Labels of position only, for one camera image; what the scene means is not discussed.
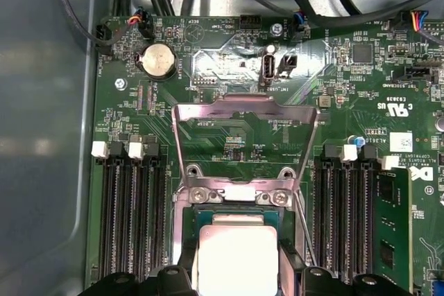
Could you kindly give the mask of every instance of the motherboard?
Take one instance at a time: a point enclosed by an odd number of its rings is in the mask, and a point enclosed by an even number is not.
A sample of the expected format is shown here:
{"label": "motherboard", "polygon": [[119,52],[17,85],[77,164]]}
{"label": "motherboard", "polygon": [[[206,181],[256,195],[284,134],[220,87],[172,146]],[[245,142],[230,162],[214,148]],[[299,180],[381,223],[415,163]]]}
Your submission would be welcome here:
{"label": "motherboard", "polygon": [[[107,18],[101,29],[115,31],[126,19]],[[151,20],[148,33],[130,29],[98,59],[88,286],[116,271],[143,279],[177,262],[181,164],[186,173],[232,181],[277,178],[285,170],[295,176],[305,137],[314,133],[303,121],[253,112],[187,117],[189,107],[178,122],[172,111],[226,96],[240,103],[265,96],[325,116],[300,175],[313,246],[310,252],[302,244],[302,256],[316,255],[345,282],[374,272],[432,295],[433,282],[444,279],[440,46],[393,21],[323,29],[284,17]],[[444,24],[428,21],[425,30],[440,37]],[[205,194],[194,195],[199,201]],[[182,234],[192,237],[211,210],[200,210],[198,220],[184,212]],[[297,243],[291,211],[260,210],[270,225],[283,218],[280,235]]]}

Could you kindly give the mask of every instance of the green circuit board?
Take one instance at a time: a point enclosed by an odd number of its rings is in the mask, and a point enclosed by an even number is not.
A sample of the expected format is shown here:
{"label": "green circuit board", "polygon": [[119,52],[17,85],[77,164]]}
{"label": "green circuit board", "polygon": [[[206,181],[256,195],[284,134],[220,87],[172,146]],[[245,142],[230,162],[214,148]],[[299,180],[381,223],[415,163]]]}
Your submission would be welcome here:
{"label": "green circuit board", "polygon": [[[363,137],[377,147],[379,157],[399,156],[400,166],[410,170],[409,174],[401,171],[405,177],[396,186],[400,191],[411,191],[411,195],[402,194],[411,199],[402,204],[406,212],[402,228],[406,237],[408,229],[413,230],[409,240],[413,282],[422,287],[424,295],[431,295],[431,282],[444,278],[444,231],[439,223],[444,212],[444,169],[440,166],[444,158],[439,155],[444,153],[444,134],[436,125],[444,116],[444,49],[412,30],[393,29],[389,22],[376,21],[348,30],[306,26],[295,37],[291,21],[262,17],[260,28],[240,29],[238,17],[154,17],[156,42],[168,44],[178,58],[176,73],[163,82],[150,80],[135,66],[135,53],[146,41],[137,29],[130,30],[114,45],[113,56],[99,56],[94,140],[120,141],[127,146],[135,136],[145,144],[160,145],[162,262],[167,264],[171,262],[171,198],[180,186],[171,107],[211,103],[226,93],[264,93],[281,105],[318,105],[330,113],[330,121],[319,126],[301,184],[308,219],[311,170],[323,145],[341,147],[352,136]],[[103,21],[111,30],[124,22],[125,18],[118,17]],[[276,23],[283,27],[279,37],[270,31]],[[442,22],[428,21],[425,29],[444,36]],[[261,85],[260,55],[271,44],[276,48],[276,67],[290,53],[297,55],[297,66]],[[397,73],[412,66],[433,68],[432,78],[393,81]],[[120,79],[125,82],[124,89],[116,88]],[[293,166],[303,144],[298,138],[306,133],[290,121],[261,121],[254,114],[235,114],[222,121],[191,120],[181,123],[180,131],[186,164],[198,164],[204,175],[244,181],[277,177],[282,167]],[[96,281],[98,274],[103,177],[102,167],[94,163],[87,285]],[[390,243],[394,248],[391,264],[401,269],[409,262],[411,249],[404,241],[402,245],[396,239]],[[387,268],[378,273],[395,279]]]}

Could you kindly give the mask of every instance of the metal retention bracket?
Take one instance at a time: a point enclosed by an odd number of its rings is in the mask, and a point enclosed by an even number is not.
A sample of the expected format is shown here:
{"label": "metal retention bracket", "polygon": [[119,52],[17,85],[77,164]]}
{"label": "metal retention bracket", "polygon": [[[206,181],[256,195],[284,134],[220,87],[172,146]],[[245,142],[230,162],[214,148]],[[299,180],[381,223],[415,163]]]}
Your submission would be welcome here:
{"label": "metal retention bracket", "polygon": [[226,94],[211,104],[187,103],[172,107],[171,118],[178,150],[182,185],[190,187],[190,176],[185,170],[178,124],[190,119],[230,119],[236,112],[252,112],[257,118],[263,120],[292,120],[310,126],[307,138],[299,140],[305,142],[305,145],[302,149],[296,175],[293,178],[292,188],[295,191],[307,164],[309,149],[313,144],[318,124],[320,121],[326,121],[328,114],[321,113],[315,105],[279,105],[273,100],[273,97],[265,94]]}

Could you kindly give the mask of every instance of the blue capacitor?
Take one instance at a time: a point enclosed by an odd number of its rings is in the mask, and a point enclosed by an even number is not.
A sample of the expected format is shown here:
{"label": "blue capacitor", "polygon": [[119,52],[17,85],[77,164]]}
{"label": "blue capacitor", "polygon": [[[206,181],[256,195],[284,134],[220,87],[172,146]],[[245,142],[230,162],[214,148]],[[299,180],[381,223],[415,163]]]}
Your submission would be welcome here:
{"label": "blue capacitor", "polygon": [[433,296],[444,296],[444,281],[433,281]]}
{"label": "blue capacitor", "polygon": [[356,145],[357,148],[361,148],[366,144],[366,140],[363,137],[356,137],[355,140],[353,140],[353,144]]}

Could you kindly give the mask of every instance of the silver metal bracket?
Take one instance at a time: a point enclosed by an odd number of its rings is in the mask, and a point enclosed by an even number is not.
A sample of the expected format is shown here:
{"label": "silver metal bracket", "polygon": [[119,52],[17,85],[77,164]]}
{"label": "silver metal bracket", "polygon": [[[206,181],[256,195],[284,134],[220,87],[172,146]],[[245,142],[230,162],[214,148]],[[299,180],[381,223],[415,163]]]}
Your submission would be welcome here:
{"label": "silver metal bracket", "polygon": [[[296,169],[285,167],[275,179],[255,178],[250,182],[233,182],[225,177],[205,177],[197,164],[185,167],[179,123],[190,119],[230,119],[236,112],[252,112],[264,120],[292,120],[295,125],[309,126],[306,138],[295,138],[305,143]],[[194,204],[224,201],[255,202],[258,205],[285,207],[296,212],[299,221],[296,239],[305,239],[311,247],[308,229],[303,216],[303,198],[299,189],[303,171],[307,165],[309,150],[316,136],[318,124],[328,120],[328,114],[321,113],[313,105],[279,105],[272,97],[264,94],[226,94],[212,104],[177,104],[171,112],[173,131],[176,139],[181,174],[181,186],[173,196],[173,262],[177,263],[182,248],[182,211]]]}

